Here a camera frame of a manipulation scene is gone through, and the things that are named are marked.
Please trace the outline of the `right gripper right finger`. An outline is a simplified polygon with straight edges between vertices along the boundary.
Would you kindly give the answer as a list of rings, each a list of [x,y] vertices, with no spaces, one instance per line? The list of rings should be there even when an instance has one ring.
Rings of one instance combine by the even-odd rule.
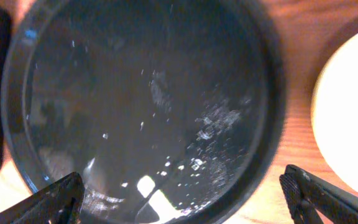
[[[287,165],[280,185],[295,224],[358,223],[358,197],[295,166]]]

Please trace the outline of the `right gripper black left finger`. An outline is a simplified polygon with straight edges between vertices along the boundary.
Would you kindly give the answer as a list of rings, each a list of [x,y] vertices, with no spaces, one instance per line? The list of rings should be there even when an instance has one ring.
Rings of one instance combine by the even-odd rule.
[[[84,194],[80,174],[72,172],[1,212],[0,223],[79,223]]]

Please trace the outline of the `light blue plate with sauce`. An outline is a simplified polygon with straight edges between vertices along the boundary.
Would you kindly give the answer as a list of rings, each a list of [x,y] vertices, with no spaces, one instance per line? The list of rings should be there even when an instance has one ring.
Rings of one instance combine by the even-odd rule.
[[[358,192],[358,33],[332,54],[320,72],[311,122],[329,167]]]

